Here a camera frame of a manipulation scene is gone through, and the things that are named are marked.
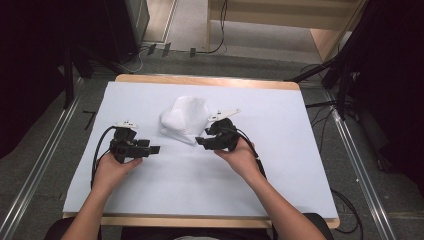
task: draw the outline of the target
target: white tag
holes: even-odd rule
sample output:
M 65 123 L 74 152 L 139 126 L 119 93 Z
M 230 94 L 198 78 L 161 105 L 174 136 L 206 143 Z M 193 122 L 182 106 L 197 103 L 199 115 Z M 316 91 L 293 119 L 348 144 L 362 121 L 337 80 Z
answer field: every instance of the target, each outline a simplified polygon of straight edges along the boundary
M 237 113 L 239 113 L 239 112 L 241 112 L 241 110 L 240 109 L 233 109 L 233 110 L 225 110 L 225 111 L 219 111 L 218 110 L 218 113 L 216 113 L 216 114 L 214 114 L 214 115 L 212 115 L 212 116 L 210 116 L 209 118 L 208 118 L 208 121 L 209 122 L 216 122 L 216 121 L 219 121 L 219 120 L 222 120 L 222 119 L 224 119 L 224 118 L 227 118 L 227 117 L 229 117 L 229 116 L 232 116 L 232 115 L 234 115 L 234 114 L 237 114 Z
M 130 121 L 125 122 L 117 122 L 115 123 L 115 127 L 123 127 L 123 128 L 137 128 L 137 125 L 134 123 L 130 123 Z

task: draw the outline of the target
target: metal rail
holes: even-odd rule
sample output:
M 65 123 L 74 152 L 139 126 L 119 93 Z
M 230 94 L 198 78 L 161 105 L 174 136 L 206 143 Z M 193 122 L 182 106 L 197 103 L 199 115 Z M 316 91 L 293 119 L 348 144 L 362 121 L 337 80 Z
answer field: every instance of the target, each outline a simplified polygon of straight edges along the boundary
M 41 181 L 41 178 L 44 175 L 44 172 L 47 169 L 47 166 L 50 163 L 50 160 L 56 150 L 57 145 L 59 144 L 62 135 L 68 126 L 68 123 L 74 114 L 75 108 L 80 99 L 81 89 L 84 86 L 84 80 L 79 78 L 75 84 L 75 98 L 72 101 L 68 109 L 63 110 L 62 114 L 59 117 L 59 120 L 56 123 L 52 133 L 50 134 L 46 144 L 44 145 L 43 150 L 38 156 L 37 161 L 34 164 L 34 167 L 31 170 L 31 173 L 28 175 L 24 185 L 22 186 L 19 194 L 15 198 L 9 212 L 6 216 L 6 219 L 0 227 L 0 239 L 9 240 L 12 239 L 13 234 L 18 227 L 19 222 L 21 221 L 22 216 L 24 215 L 32 196 L 37 189 L 38 184 Z
M 325 95 L 329 101 L 336 100 L 333 94 L 327 90 L 325 90 Z M 333 111 L 332 114 L 340 136 L 342 137 L 343 143 L 346 147 L 346 151 L 349 155 L 353 169 L 356 173 L 356 177 L 359 180 L 362 192 L 364 193 L 365 200 L 368 203 L 368 207 L 370 208 L 371 214 L 380 233 L 381 239 L 395 240 L 396 236 L 390 225 L 389 218 L 387 217 L 383 204 L 381 203 L 380 198 L 378 197 L 378 194 L 371 182 L 371 179 L 368 176 L 361 156 L 359 155 L 352 136 L 350 135 L 349 129 L 336 111 Z

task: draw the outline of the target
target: black equipment stand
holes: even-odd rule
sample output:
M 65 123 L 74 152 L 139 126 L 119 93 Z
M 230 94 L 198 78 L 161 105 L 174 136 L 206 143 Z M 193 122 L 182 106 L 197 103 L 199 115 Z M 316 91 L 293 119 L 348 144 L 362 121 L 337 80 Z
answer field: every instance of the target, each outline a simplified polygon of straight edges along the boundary
M 52 30 L 57 35 L 64 52 L 64 80 L 65 80 L 65 104 L 63 109 L 67 109 L 72 100 L 74 99 L 74 79 L 73 79 L 73 66 L 77 69 L 81 77 L 91 78 L 93 76 L 93 68 L 88 59 L 93 59 L 103 66 L 107 67 L 116 74 L 122 74 L 123 71 L 116 65 L 98 56 L 96 53 L 88 48 L 78 44 L 72 34 L 70 34 L 64 19 L 59 16 L 57 7 L 54 2 L 42 2 L 45 14 L 50 18 Z
M 286 80 L 288 82 L 299 83 L 328 68 L 329 70 L 321 83 L 325 89 L 331 89 L 337 83 L 337 80 L 340 79 L 339 91 L 337 93 L 337 111 L 342 120 L 345 120 L 344 102 L 348 87 L 352 83 L 352 73 L 357 70 L 360 64 L 359 60 L 363 56 L 363 52 L 366 51 L 361 45 L 364 45 L 364 42 L 366 42 L 367 35 L 371 34 L 367 25 L 378 14 L 381 4 L 381 0 L 370 0 L 368 2 L 362 18 L 352 32 L 352 35 L 334 58 L 297 77 Z
M 114 73 L 122 74 L 123 71 L 111 62 L 99 57 L 94 52 L 86 49 L 80 45 L 67 43 L 64 53 L 64 70 L 65 70 L 65 105 L 63 109 L 67 109 L 74 99 L 74 75 L 72 71 L 72 64 L 77 69 L 81 77 L 91 78 L 93 76 L 93 68 L 91 67 L 88 59 L 94 59 L 103 66 L 107 67 Z

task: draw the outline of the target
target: black cable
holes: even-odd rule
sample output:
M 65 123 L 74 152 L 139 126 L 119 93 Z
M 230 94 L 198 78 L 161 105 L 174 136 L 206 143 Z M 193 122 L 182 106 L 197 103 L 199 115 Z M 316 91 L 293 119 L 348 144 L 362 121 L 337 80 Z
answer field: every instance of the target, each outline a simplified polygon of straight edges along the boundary
M 306 108 L 314 108 L 314 107 L 321 107 L 321 106 L 331 106 L 331 105 L 335 105 L 336 103 L 337 102 L 333 100 L 333 101 L 327 101 L 327 102 L 306 104 L 305 107 Z
M 318 112 L 317 112 L 317 114 L 315 115 L 315 117 L 314 117 L 314 119 L 311 121 L 311 124 L 312 124 L 312 128 L 317 124 L 317 123 L 319 123 L 319 122 L 321 122 L 321 121 L 324 121 L 324 125 L 323 125 L 323 127 L 322 127 L 322 132 L 321 132 L 321 142 L 320 142 L 320 147 L 319 147 L 319 153 L 321 154 L 321 150 L 322 150 L 322 145 L 323 145 L 323 142 L 324 142 L 324 132 L 325 132 L 325 126 L 326 126 L 326 124 L 327 124 L 327 121 L 328 121 L 328 118 L 330 117 L 330 115 L 331 115 L 331 113 L 336 109 L 336 106 L 337 106 L 337 104 L 336 103 L 333 103 L 333 105 L 332 105 L 332 109 L 328 112 L 328 114 L 327 114 L 327 116 L 326 117 L 324 117 L 324 118 L 322 118 L 322 119 L 320 119 L 320 120 L 318 120 L 317 122 L 315 122 L 314 123 L 314 121 L 315 121 L 315 119 L 318 117 L 318 114 L 319 114 L 319 112 L 322 110 L 322 109 L 324 109 L 326 106 L 325 106 L 325 104 L 327 104 L 328 102 L 325 102 L 325 103 L 320 103 L 321 105 L 324 105 L 324 107 L 322 107 Z M 347 104 L 347 106 L 349 106 L 349 107 L 353 107 L 353 104 L 352 103 L 348 103 Z M 346 196 L 344 196 L 343 194 L 341 194 L 340 192 L 338 192 L 338 191 L 336 191 L 336 190 L 334 190 L 334 189 L 332 189 L 332 188 L 330 188 L 330 190 L 331 190 L 331 192 L 333 193 L 333 194 L 335 194 L 340 200 L 342 200 L 345 204 L 346 204 L 346 206 L 352 211 L 352 213 L 354 214 L 354 216 L 355 216 L 355 218 L 356 218 L 356 225 L 355 225 L 355 227 L 353 228 L 353 229 L 351 229 L 351 230 L 348 230 L 348 231 L 345 231 L 345 230 L 341 230 L 341 229 L 338 229 L 338 228 L 336 228 L 335 230 L 336 231 L 338 231 L 338 232 L 340 232 L 340 233 L 343 233 L 343 234 L 350 234 L 350 233 L 353 233 L 353 232 L 355 232 L 357 229 L 358 229 L 358 227 L 359 227 L 359 229 L 360 229 L 360 239 L 362 240 L 362 239 L 364 239 L 364 228 L 363 228 L 363 225 L 362 225 L 362 221 L 361 221 L 361 219 L 360 219 L 360 217 L 359 217 L 359 214 L 358 214 L 358 212 L 356 211 L 356 209 L 355 209 L 355 207 L 353 206 L 353 204 L 352 204 L 352 202 L 346 197 Z
M 96 161 L 96 169 L 95 169 L 95 171 L 94 171 L 94 176 L 96 176 L 96 171 L 97 171 L 97 168 L 99 168 L 99 164 L 100 164 L 100 159 L 102 159 L 102 157 L 106 154 L 106 153 L 108 153 L 108 152 L 110 152 L 110 150 L 108 149 L 108 150 L 106 150 L 98 159 L 97 159 L 97 161 Z
M 324 121 L 324 125 L 322 126 L 322 131 L 321 131 L 321 141 L 320 141 L 320 145 L 319 145 L 319 153 L 321 154 L 321 150 L 322 150 L 322 143 L 324 142 L 324 130 L 325 130 L 325 125 L 327 124 L 328 118 L 330 117 L 331 113 L 334 111 L 334 108 L 331 109 L 331 111 L 327 114 L 327 116 L 325 117 L 325 121 Z
M 102 145 L 102 142 L 103 142 L 103 139 L 105 138 L 105 136 L 106 136 L 106 134 L 110 131 L 110 130 L 112 130 L 112 129 L 116 129 L 116 127 L 114 127 L 114 126 L 112 126 L 112 127 L 109 127 L 108 129 L 106 129 L 106 131 L 102 134 L 102 136 L 100 137 L 100 140 L 99 140 L 99 142 L 97 143 L 97 147 L 96 147 L 96 151 L 94 152 L 94 158 L 93 158 L 93 166 L 92 166 L 92 168 L 91 168 L 91 183 L 90 183 L 90 186 L 91 187 L 93 187 L 93 183 L 94 183 L 94 176 L 96 175 L 96 170 L 97 170 L 97 154 L 99 154 L 99 149 L 100 149 L 100 146 Z
M 225 37 L 224 37 L 225 36 L 224 26 L 225 26 L 225 18 L 227 16 L 227 8 L 228 8 L 228 0 L 224 0 L 224 3 L 222 4 L 222 8 L 221 8 L 220 24 L 221 24 L 221 33 L 222 33 L 222 35 L 221 35 L 221 43 L 219 44 L 219 46 L 215 50 L 213 50 L 213 51 L 209 51 L 209 52 L 196 52 L 196 54 L 212 54 L 212 53 L 215 53 L 216 51 L 218 51 L 222 47 L 222 45 L 224 44 L 224 39 L 225 39 Z M 169 50 L 169 52 L 191 53 L 190 51 L 184 51 L 184 50 Z
M 324 71 L 325 69 L 327 69 L 328 66 L 324 66 L 323 64 L 319 64 L 319 63 L 309 64 L 309 65 L 304 66 L 302 69 L 300 69 L 299 74 L 302 74 L 303 70 L 305 70 L 306 68 L 311 67 L 311 66 L 316 66 L 316 67 L 321 66 L 322 67 L 322 69 L 316 74 L 318 74 L 318 76 L 321 78 L 321 80 L 324 80 L 324 78 L 321 76 L 321 72 Z
M 259 159 L 258 153 L 256 152 L 255 148 L 253 147 L 252 142 L 247 138 L 247 136 L 244 136 L 243 134 L 239 133 L 238 131 L 235 131 L 235 130 L 230 129 L 230 128 L 221 128 L 221 129 L 235 133 L 235 134 L 237 134 L 237 136 L 243 138 L 243 140 L 246 141 L 247 145 L 249 145 L 250 149 L 252 150 L 253 156 L 255 157 L 255 159 Z
M 219 46 L 215 50 L 213 50 L 213 51 L 209 51 L 209 52 L 196 52 L 196 53 L 211 54 L 211 53 L 215 53 L 216 51 L 218 51 L 221 48 L 222 44 L 224 43 L 224 36 L 225 36 L 224 26 L 225 26 L 225 18 L 227 16 L 227 8 L 228 8 L 228 0 L 224 0 L 224 4 L 222 4 L 222 8 L 221 8 L 221 19 L 220 19 L 220 22 L 221 22 L 221 34 L 222 35 L 221 35 L 221 43 L 219 44 Z
M 317 114 L 315 114 L 315 117 L 314 117 L 314 118 L 312 119 L 312 121 L 311 121 L 311 126 L 312 126 L 312 124 L 314 124 L 314 121 L 318 118 L 319 113 L 320 113 L 322 110 L 324 110 L 326 107 L 327 107 L 327 106 L 323 106 L 322 108 L 320 108 L 320 109 L 318 110 Z
M 247 138 L 247 140 L 249 140 L 249 142 L 251 142 L 250 139 L 247 137 L 246 133 L 244 133 L 242 130 L 240 130 L 238 128 L 237 128 L 237 131 L 240 132 L 241 134 L 243 134 Z
M 355 215 L 355 218 L 356 218 L 356 226 L 352 230 L 345 231 L 338 228 L 336 228 L 335 230 L 343 234 L 350 234 L 355 232 L 359 227 L 360 234 L 361 234 L 360 239 L 361 240 L 364 239 L 364 226 L 362 225 L 362 221 L 359 218 L 359 214 L 356 211 L 355 207 L 353 206 L 352 202 L 350 202 L 349 199 L 343 194 L 341 194 L 340 192 L 332 188 L 330 188 L 330 190 L 332 193 L 334 193 L 340 200 L 342 200 L 346 204 L 346 206 L 350 209 L 350 211 L 352 211 L 353 215 Z

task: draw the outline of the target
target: crumpled white fabric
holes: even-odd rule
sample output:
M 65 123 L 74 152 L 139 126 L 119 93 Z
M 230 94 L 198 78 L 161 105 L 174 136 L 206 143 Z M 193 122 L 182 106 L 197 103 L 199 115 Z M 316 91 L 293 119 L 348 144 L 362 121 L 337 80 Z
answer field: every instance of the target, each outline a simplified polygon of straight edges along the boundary
M 178 141 L 195 144 L 208 123 L 210 112 L 202 98 L 182 96 L 174 105 L 162 113 L 160 121 L 164 128 L 160 132 Z

